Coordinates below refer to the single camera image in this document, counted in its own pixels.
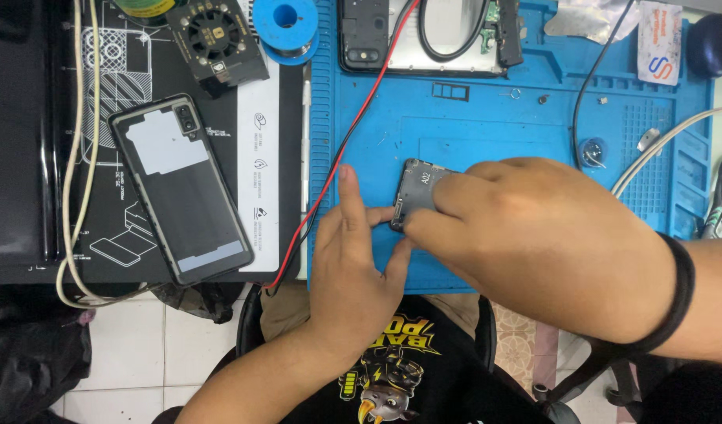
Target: cartoon graphic print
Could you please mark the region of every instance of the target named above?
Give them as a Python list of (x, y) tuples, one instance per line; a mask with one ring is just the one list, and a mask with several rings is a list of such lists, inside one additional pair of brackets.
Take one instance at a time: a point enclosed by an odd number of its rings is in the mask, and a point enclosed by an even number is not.
[(421, 382), (421, 365), (403, 357), (404, 349), (439, 355), (431, 348), (430, 333), (433, 323), (427, 319), (408, 319), (395, 315), (377, 340), (361, 356), (359, 364), (340, 377), (340, 398), (356, 397), (356, 387), (361, 387), (359, 424), (364, 421), (379, 424), (383, 421), (402, 419), (410, 421), (418, 412), (408, 409), (414, 389)]

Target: black wristband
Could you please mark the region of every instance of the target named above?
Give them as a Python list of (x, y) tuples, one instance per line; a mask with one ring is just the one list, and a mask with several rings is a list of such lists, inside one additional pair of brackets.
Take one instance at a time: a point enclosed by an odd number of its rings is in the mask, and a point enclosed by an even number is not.
[(676, 294), (665, 319), (647, 337), (633, 343), (611, 343), (619, 355), (648, 353), (660, 347), (676, 332), (691, 305), (696, 283), (694, 261), (679, 242), (660, 232), (658, 234), (665, 240), (676, 259)]

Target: red wire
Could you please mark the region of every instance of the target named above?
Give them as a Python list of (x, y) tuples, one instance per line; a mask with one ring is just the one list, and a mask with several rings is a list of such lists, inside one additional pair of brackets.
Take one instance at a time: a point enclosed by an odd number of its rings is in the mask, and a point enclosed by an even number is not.
[[(375, 81), (374, 86), (372, 86), (372, 90), (368, 93), (368, 96), (366, 97), (366, 100), (364, 101), (363, 105), (361, 105), (361, 109), (359, 110), (358, 114), (356, 115), (356, 118), (354, 118), (354, 121), (350, 124), (351, 127), (353, 127), (356, 122), (361, 119), (361, 115), (363, 115), (363, 111), (366, 109), (366, 105), (372, 101), (372, 96), (374, 95), (374, 92), (377, 90), (377, 86), (379, 86), (379, 82), (382, 80), (382, 77), (385, 75), (385, 71), (387, 71), (387, 64), (390, 63), (390, 57), (393, 55), (393, 50), (395, 48), (395, 44), (398, 42), (398, 37), (400, 37), (400, 33), (403, 31), (403, 27), (405, 26), (405, 22), (408, 20), (409, 15), (411, 15), (411, 12), (413, 12), (416, 5), (418, 5), (419, 0), (414, 0), (414, 2), (411, 4), (411, 7), (409, 7), (408, 12), (405, 13), (403, 16), (403, 20), (400, 21), (400, 25), (398, 27), (397, 33), (394, 34), (393, 42), (390, 44), (390, 50), (387, 52), (387, 57), (385, 58), (385, 63), (382, 65), (382, 71), (379, 72), (379, 75), (377, 76), (377, 81)], [(296, 238), (299, 237), (301, 234), (301, 228), (306, 225), (306, 222), (311, 217), (311, 214), (319, 207), (319, 203), (322, 201), (322, 197), (324, 197), (325, 193), (327, 193), (327, 189), (329, 188), (330, 183), (332, 183), (332, 179), (335, 178), (335, 172), (337, 171), (337, 166), (340, 164), (340, 160), (343, 158), (343, 152), (345, 152), (345, 146), (340, 150), (340, 154), (337, 155), (337, 162), (335, 162), (335, 166), (332, 167), (332, 170), (329, 171), (329, 178), (327, 178), (327, 181), (324, 183), (324, 187), (322, 188), (322, 191), (319, 193), (319, 197), (317, 201), (314, 202), (311, 209), (309, 209), (309, 213), (306, 214), (306, 217), (304, 217), (304, 220), (301, 221), (301, 224), (299, 225), (298, 229), (295, 230), (295, 234), (293, 234), (293, 238), (290, 240), (290, 245), (288, 246), (288, 252), (285, 254), (285, 259), (282, 260), (282, 265), (280, 266), (280, 271), (277, 273), (277, 277), (272, 281), (272, 284), (268, 286), (264, 286), (264, 288), (272, 288), (277, 285), (277, 283), (280, 281), (280, 278), (282, 277), (282, 274), (285, 272), (285, 267), (288, 263), (288, 258), (290, 258), (290, 252), (293, 251), (293, 245), (295, 244)]]

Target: yellow lettering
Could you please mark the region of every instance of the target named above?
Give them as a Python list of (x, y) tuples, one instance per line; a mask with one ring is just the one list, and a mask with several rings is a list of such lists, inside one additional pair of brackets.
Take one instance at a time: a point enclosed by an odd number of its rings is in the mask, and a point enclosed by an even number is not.
[(369, 345), (370, 348), (378, 348), (385, 343), (385, 334), (380, 334), (379, 337), (371, 344)]
[(390, 321), (390, 323), (387, 325), (387, 328), (385, 328), (385, 334), (397, 334), (400, 333), (400, 328), (405, 323), (405, 320), (403, 320), (403, 317), (399, 316), (393, 316), (393, 319)]
[(411, 336), (418, 336), (421, 334), (421, 329), (429, 323), (428, 319), (422, 319), (417, 323), (407, 323), (403, 326), (403, 334), (410, 334)]
[(409, 345), (414, 348), (426, 348), (427, 338), (424, 336), (409, 336)]
[(400, 336), (392, 336), (390, 334), (387, 334), (387, 339), (390, 341), (391, 345), (402, 345), (406, 337), (408, 337), (407, 334), (402, 334)]

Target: cooling fan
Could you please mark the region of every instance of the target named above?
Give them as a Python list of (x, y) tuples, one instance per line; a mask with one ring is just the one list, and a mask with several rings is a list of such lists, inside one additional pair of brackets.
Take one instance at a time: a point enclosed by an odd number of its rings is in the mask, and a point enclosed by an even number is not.
[(167, 22), (194, 78), (215, 99), (241, 82), (269, 78), (237, 2), (189, 2), (167, 12)]

